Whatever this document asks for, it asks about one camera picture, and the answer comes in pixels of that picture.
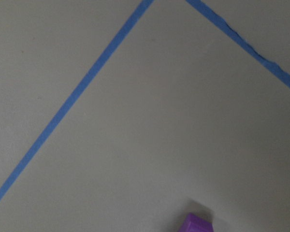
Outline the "purple sloped block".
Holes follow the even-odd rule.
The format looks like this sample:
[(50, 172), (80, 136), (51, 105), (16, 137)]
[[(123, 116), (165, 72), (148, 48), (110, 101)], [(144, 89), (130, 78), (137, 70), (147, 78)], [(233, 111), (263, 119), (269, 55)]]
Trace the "purple sloped block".
[(189, 213), (178, 232), (214, 232), (214, 229), (210, 222)]

